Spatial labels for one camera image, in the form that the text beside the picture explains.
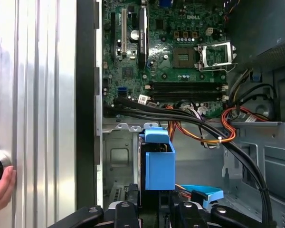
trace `screw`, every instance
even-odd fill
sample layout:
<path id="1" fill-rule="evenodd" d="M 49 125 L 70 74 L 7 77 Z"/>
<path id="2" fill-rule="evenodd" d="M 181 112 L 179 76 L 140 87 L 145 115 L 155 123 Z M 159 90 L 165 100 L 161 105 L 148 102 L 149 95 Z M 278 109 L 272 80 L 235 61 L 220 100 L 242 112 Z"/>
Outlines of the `screw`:
<path id="1" fill-rule="evenodd" d="M 89 212 L 90 213 L 95 213 L 95 212 L 97 212 L 98 210 L 96 209 L 96 208 L 90 208 L 90 210 L 89 210 Z"/>
<path id="2" fill-rule="evenodd" d="M 192 207 L 192 204 L 186 202 L 186 203 L 184 203 L 184 206 L 187 208 L 190 208 L 190 207 Z"/>
<path id="3" fill-rule="evenodd" d="M 225 214 L 227 211 L 224 208 L 217 208 L 219 213 Z"/>
<path id="4" fill-rule="evenodd" d="M 127 207 L 129 207 L 129 206 L 130 206 L 130 205 L 127 204 L 127 203 L 123 203 L 123 204 L 122 204 L 122 207 L 123 207 L 123 208 L 127 208 Z"/>

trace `finger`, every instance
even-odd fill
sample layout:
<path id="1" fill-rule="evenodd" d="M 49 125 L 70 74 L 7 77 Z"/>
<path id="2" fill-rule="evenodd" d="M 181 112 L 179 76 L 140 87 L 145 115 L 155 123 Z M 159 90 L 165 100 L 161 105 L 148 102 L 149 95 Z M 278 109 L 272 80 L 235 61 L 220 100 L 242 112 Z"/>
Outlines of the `finger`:
<path id="1" fill-rule="evenodd" d="M 9 187 L 12 174 L 13 174 L 13 166 L 7 167 L 3 172 L 2 178 L 0 180 L 0 199 L 2 198 L 2 196 Z"/>
<path id="2" fill-rule="evenodd" d="M 13 171 L 9 186 L 6 192 L 4 193 L 3 197 L 0 199 L 0 210 L 5 208 L 10 202 L 11 196 L 14 191 L 15 183 L 16 183 L 16 171 Z"/>

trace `green circuit board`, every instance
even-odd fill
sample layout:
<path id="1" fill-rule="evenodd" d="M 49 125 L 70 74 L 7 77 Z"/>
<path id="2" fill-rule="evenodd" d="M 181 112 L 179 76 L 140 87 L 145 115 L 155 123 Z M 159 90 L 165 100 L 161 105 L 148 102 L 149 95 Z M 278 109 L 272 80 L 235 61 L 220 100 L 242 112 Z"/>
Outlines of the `green circuit board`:
<path id="1" fill-rule="evenodd" d="M 103 100 L 112 104 L 118 96 L 118 88 L 127 88 L 127 96 L 137 100 L 139 95 L 147 94 L 147 85 L 152 82 L 212 82 L 226 83 L 225 71 L 200 72 L 192 66 L 176 67 L 173 59 L 188 59 L 182 50 L 193 48 L 198 44 L 224 41 L 223 5 L 206 4 L 202 0 L 179 1 L 169 8 L 159 6 L 157 0 L 150 0 L 148 13 L 148 47 L 149 54 L 144 69 L 138 67 L 138 44 L 131 34 L 132 15 L 138 15 L 141 1 L 105 0 L 103 7 L 103 79 L 106 86 Z M 127 12 L 126 57 L 118 52 L 117 40 L 122 37 L 122 10 Z M 111 16 L 115 13 L 115 57 L 112 58 Z M 209 28 L 213 33 L 207 35 Z M 209 49 L 208 63 L 224 62 L 225 49 Z M 215 116 L 222 110 L 220 101 L 209 101 L 207 115 Z"/>

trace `motherboard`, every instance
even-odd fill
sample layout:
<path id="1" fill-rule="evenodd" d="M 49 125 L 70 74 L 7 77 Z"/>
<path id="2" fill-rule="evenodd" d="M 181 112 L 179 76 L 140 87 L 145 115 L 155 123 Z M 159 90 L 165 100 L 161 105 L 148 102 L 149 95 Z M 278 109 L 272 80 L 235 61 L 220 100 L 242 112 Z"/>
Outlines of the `motherboard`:
<path id="1" fill-rule="evenodd" d="M 222 111 L 228 60 L 222 0 L 104 0 L 103 100 L 190 101 Z"/>

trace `dell logo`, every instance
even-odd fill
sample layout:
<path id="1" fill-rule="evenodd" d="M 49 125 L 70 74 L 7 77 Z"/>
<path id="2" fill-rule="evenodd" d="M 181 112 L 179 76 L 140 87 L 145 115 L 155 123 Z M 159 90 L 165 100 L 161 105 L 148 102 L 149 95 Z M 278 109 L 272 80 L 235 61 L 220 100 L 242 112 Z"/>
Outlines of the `dell logo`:
<path id="1" fill-rule="evenodd" d="M 187 15 L 187 19 L 200 20 L 200 16 L 199 15 Z"/>

